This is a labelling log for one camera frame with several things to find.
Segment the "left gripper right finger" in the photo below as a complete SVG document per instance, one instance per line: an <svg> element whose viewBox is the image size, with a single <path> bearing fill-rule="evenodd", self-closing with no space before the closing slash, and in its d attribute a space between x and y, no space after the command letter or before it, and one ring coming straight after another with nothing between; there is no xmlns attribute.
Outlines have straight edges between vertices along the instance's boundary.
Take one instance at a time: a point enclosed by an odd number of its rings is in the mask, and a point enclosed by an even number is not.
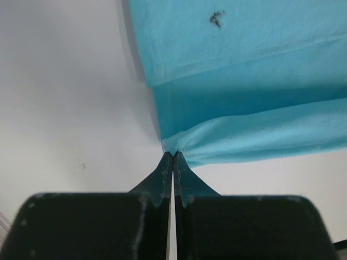
<svg viewBox="0 0 347 260"><path fill-rule="evenodd" d="M301 196L223 196L173 158L178 259L337 259L316 207Z"/></svg>

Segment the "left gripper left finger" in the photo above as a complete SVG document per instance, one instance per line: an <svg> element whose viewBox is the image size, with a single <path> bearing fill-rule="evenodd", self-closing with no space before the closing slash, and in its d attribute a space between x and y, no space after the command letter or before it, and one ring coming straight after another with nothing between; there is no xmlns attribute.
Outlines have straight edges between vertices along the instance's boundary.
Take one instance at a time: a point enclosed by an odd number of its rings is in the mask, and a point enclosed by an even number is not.
<svg viewBox="0 0 347 260"><path fill-rule="evenodd" d="M37 193L21 206L1 259L168 259L173 157L126 193Z"/></svg>

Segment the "light blue t shirt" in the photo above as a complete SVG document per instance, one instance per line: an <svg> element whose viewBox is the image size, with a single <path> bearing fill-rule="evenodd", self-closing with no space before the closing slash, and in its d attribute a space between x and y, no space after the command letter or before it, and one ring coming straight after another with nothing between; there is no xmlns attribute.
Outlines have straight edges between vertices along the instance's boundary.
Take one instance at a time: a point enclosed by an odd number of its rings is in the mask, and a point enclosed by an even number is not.
<svg viewBox="0 0 347 260"><path fill-rule="evenodd" d="M346 148L346 1L129 1L162 149L192 166Z"/></svg>

